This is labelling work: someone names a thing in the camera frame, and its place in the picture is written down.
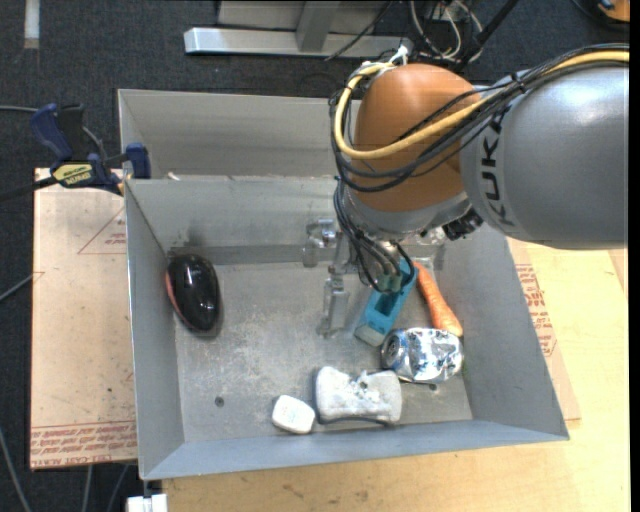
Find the black computer mouse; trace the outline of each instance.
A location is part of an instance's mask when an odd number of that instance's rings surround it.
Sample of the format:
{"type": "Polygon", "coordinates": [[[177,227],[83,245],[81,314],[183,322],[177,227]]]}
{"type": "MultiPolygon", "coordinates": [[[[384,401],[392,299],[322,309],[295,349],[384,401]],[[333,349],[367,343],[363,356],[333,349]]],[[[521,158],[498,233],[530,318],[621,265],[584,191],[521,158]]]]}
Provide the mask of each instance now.
{"type": "Polygon", "coordinates": [[[189,329],[209,333],[219,327],[220,285],[209,260],[196,254],[175,256],[167,267],[165,282],[173,307],[189,329]]]}

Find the white sponge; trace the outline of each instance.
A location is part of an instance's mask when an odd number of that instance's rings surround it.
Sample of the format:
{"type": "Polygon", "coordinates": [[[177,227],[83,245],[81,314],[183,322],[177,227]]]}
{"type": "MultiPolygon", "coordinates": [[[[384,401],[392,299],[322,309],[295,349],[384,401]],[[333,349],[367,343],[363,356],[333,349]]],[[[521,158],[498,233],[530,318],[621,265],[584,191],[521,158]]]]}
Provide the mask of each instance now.
{"type": "Polygon", "coordinates": [[[371,375],[362,372],[352,379],[325,366],[316,378],[316,406],[325,422],[360,418],[396,423],[402,413],[400,381],[391,370],[371,375]]]}
{"type": "Polygon", "coordinates": [[[276,401],[271,415],[271,421],[294,434],[308,434],[316,419],[315,411],[302,400],[292,396],[282,395],[276,401]]]}

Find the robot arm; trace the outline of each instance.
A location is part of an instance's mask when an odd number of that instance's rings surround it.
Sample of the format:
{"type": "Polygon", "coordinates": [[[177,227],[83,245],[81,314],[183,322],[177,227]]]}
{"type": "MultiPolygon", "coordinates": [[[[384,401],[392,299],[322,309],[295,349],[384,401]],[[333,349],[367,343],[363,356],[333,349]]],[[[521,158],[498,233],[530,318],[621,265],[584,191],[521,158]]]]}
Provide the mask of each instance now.
{"type": "Polygon", "coordinates": [[[379,242],[484,220],[555,247],[624,245],[628,59],[627,45],[583,48],[484,91],[436,66],[365,63],[333,109],[343,217],[379,242]]]}

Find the yellow clamp label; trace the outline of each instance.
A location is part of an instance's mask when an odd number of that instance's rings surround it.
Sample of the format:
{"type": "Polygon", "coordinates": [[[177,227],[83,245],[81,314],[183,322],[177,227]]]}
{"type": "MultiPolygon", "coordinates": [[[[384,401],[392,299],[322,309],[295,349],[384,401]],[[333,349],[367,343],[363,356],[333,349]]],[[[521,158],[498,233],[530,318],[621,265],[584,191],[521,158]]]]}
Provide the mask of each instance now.
{"type": "Polygon", "coordinates": [[[93,178],[91,165],[86,163],[61,165],[52,174],[60,184],[66,187],[71,187],[93,178]]]}

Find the orange carrot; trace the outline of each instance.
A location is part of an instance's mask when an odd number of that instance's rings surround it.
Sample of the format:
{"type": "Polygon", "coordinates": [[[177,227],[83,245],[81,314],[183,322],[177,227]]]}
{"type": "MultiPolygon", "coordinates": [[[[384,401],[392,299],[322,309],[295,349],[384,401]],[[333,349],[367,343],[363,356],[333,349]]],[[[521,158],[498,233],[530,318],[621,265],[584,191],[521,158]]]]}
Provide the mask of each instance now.
{"type": "Polygon", "coordinates": [[[437,283],[421,263],[414,261],[413,266],[418,272],[418,288],[429,306],[433,327],[449,331],[460,338],[462,336],[462,325],[444,300],[437,283]]]}

